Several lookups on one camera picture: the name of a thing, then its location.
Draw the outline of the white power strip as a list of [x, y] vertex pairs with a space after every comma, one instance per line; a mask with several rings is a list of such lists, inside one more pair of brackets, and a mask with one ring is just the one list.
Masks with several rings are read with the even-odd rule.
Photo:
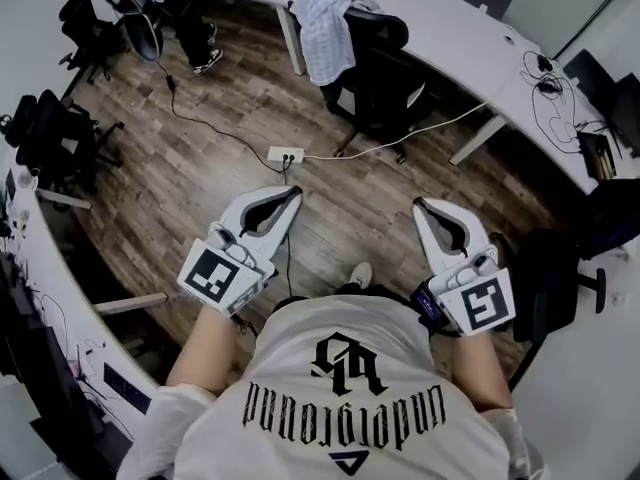
[[285, 166], [301, 163], [304, 160], [303, 148], [271, 146], [267, 153], [267, 160], [274, 163], [283, 163]]

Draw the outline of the person's white shoe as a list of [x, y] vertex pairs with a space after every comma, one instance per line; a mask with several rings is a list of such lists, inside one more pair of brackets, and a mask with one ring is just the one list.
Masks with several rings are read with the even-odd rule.
[[370, 286], [373, 279], [373, 269], [370, 263], [361, 262], [351, 272], [348, 283], [355, 284], [360, 289]]

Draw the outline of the person's right forearm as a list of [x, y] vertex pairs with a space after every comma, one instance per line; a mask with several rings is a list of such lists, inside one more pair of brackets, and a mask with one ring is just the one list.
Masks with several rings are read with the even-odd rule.
[[450, 381], [445, 401], [483, 413], [513, 408], [512, 395], [489, 332], [449, 339]]

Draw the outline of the black monitor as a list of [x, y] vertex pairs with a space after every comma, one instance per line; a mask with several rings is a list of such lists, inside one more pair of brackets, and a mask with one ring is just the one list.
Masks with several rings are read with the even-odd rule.
[[27, 385], [59, 385], [62, 351], [36, 310], [14, 256], [0, 252], [0, 374]]
[[51, 329], [29, 333], [27, 355], [36, 431], [80, 480], [115, 480], [131, 441], [85, 397]]
[[577, 87], [589, 101], [608, 98], [615, 89], [613, 78], [586, 49], [578, 52], [563, 70], [570, 79], [577, 80]]
[[631, 155], [640, 158], [640, 80], [629, 73], [599, 93], [601, 113], [613, 126]]

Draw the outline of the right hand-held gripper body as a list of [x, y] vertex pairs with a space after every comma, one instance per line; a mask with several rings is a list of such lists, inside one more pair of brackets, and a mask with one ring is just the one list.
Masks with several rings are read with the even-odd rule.
[[434, 276], [428, 288], [461, 335], [487, 331], [516, 315], [509, 271], [499, 267], [495, 246]]

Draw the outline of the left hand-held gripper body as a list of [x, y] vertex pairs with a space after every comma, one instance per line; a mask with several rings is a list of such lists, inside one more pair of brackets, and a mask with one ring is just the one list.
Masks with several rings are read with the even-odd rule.
[[221, 223], [206, 240], [196, 239], [177, 281], [189, 295], [226, 318], [233, 318], [276, 274], [274, 263], [251, 251]]

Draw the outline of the white office desk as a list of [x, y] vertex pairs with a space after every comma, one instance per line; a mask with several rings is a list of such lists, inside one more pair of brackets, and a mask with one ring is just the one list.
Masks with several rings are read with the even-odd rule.
[[100, 409], [131, 444], [145, 414], [131, 406], [103, 381], [108, 363], [150, 399], [157, 385], [117, 340], [82, 291], [60, 252], [44, 218], [32, 183], [20, 186], [22, 169], [0, 169], [1, 222], [6, 251], [31, 290], [36, 310], [50, 326], [85, 397]]
[[[299, 36], [288, 4], [293, 0], [252, 0], [276, 9], [296, 74], [306, 71]], [[451, 158], [459, 164], [506, 125], [545, 152], [585, 193], [591, 178], [580, 154], [561, 152], [552, 133], [543, 132], [542, 111], [531, 102], [531, 87], [521, 75], [523, 55], [536, 50], [506, 24], [463, 0], [374, 0], [409, 28], [406, 51], [486, 103], [495, 115]]]

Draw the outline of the dark grey equipment stand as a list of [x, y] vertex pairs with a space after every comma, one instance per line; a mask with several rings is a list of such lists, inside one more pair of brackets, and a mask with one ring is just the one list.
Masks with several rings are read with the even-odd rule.
[[136, 53], [146, 62], [156, 63], [164, 39], [161, 18], [154, 0], [105, 0], [120, 16]]

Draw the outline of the dark brown box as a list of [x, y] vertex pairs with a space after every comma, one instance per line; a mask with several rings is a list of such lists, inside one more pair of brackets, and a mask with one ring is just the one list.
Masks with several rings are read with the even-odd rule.
[[577, 139], [588, 175], [598, 182], [615, 178], [617, 172], [607, 137], [579, 131]]

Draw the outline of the person's white printed T-shirt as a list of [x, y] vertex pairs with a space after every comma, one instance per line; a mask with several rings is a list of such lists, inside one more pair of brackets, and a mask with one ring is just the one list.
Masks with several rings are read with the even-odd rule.
[[241, 378], [216, 399], [153, 396], [117, 480], [535, 480], [514, 409], [445, 401], [417, 314], [333, 295], [272, 314]]

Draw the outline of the light blue plaid shirt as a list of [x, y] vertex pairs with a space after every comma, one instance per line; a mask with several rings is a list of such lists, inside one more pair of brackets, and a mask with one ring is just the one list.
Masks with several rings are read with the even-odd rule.
[[323, 87], [356, 65], [349, 25], [349, 8], [382, 13], [374, 0], [296, 0], [291, 13], [300, 25], [300, 44], [311, 82]]

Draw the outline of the person's left forearm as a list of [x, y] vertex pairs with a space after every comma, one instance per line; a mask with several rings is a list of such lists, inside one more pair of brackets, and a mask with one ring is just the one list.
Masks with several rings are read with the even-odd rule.
[[201, 307], [189, 337], [164, 386], [186, 387], [206, 398], [219, 398], [246, 371], [256, 338], [208, 305]]

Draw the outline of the dark keyboard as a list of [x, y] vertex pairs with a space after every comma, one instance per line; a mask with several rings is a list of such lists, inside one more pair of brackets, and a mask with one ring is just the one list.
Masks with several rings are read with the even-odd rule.
[[147, 413], [151, 399], [120, 375], [108, 363], [103, 365], [103, 381], [140, 413]]

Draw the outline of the black wrist band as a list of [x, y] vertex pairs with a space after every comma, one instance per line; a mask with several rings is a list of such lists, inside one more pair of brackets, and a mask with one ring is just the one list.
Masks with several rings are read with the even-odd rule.
[[461, 336], [457, 325], [445, 313], [426, 281], [416, 288], [410, 300], [411, 307], [419, 315], [419, 323], [429, 331], [431, 336], [441, 335], [450, 338]]

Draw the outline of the black mesh office chair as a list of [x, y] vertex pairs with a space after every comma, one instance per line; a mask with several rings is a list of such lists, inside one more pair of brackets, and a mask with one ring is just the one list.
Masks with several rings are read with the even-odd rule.
[[328, 110], [352, 125], [333, 155], [342, 157], [356, 135], [364, 134], [391, 146], [402, 164], [406, 150], [399, 140], [431, 114], [435, 75], [403, 50], [409, 30], [400, 18], [354, 7], [344, 18], [355, 66], [321, 88]]

